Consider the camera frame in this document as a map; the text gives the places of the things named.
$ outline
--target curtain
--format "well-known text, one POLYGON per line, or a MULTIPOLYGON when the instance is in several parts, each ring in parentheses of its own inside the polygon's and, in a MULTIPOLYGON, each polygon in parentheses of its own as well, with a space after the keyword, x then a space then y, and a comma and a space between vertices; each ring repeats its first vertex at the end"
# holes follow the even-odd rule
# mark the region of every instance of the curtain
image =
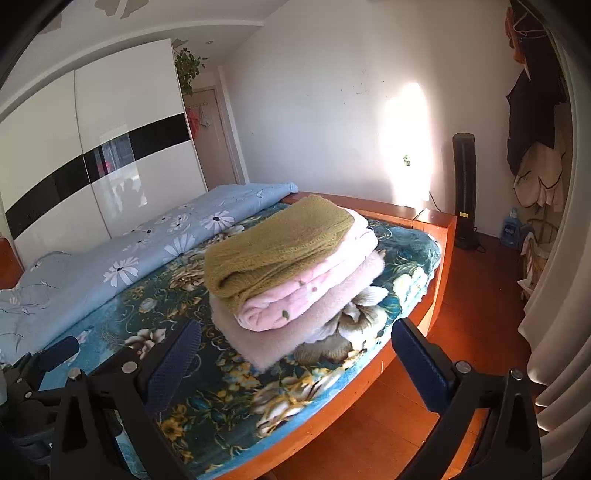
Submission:
POLYGON ((543 478, 551 479, 591 422, 591 87, 557 45, 573 117, 573 169, 560 231, 519 332, 530 378, 546 390, 538 425, 543 478))

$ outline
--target ceiling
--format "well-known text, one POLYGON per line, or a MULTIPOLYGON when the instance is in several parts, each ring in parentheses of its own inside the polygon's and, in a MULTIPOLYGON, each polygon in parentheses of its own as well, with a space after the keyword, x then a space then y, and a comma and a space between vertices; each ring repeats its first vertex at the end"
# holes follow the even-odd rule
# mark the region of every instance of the ceiling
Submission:
POLYGON ((185 46, 208 57, 208 66, 221 64, 286 2, 74 0, 33 39, 0 89, 0 121, 65 72, 147 41, 188 40, 185 46))

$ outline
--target green plant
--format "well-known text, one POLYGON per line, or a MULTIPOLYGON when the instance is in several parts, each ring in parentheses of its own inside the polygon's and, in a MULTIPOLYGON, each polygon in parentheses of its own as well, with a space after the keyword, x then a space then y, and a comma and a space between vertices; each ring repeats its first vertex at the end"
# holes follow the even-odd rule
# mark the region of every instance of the green plant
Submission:
POLYGON ((204 69, 205 57, 197 57, 189 51, 188 48, 183 48, 177 52, 175 58, 175 65, 177 67, 178 82, 181 86, 181 92, 183 95, 192 95, 193 89, 191 88, 191 80, 199 75, 199 69, 204 69))

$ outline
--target tower fan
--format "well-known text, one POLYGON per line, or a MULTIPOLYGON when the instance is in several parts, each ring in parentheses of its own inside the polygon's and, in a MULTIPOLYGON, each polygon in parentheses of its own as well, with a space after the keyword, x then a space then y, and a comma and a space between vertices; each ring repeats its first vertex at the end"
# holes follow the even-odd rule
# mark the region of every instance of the tower fan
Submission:
POLYGON ((456 240, 455 245, 476 249, 480 242, 474 229, 476 215, 476 148, 472 134, 453 136, 453 156, 456 165, 456 240))

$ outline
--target wooden door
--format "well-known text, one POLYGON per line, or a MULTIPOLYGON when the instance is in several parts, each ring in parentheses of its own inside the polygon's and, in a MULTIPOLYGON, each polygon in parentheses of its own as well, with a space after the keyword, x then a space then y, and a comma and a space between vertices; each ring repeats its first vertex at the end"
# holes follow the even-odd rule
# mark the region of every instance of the wooden door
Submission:
POLYGON ((192 96, 186 95, 184 102, 187 114, 192 111, 193 117, 199 119, 193 142, 207 188, 237 183, 215 91, 194 92, 192 96))

